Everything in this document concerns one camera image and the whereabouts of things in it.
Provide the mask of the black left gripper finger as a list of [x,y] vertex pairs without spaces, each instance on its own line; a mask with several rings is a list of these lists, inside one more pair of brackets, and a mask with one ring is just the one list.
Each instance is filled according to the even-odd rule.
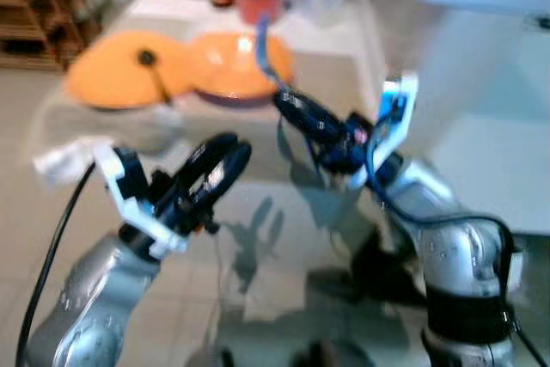
[[251,155],[251,144],[232,144],[220,155],[217,162],[201,175],[199,187],[193,191],[193,209],[196,212],[211,210],[243,174]]
[[216,164],[220,163],[238,143],[240,139],[235,132],[219,132],[197,144],[176,170],[177,185],[192,186],[201,177],[212,172]]

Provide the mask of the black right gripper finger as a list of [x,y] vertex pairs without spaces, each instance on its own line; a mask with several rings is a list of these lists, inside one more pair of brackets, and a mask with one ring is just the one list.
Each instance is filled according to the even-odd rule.
[[333,113],[307,96],[274,96],[272,104],[288,123],[316,143],[333,141]]
[[302,132],[337,132],[340,120],[319,102],[295,89],[280,89],[279,112]]

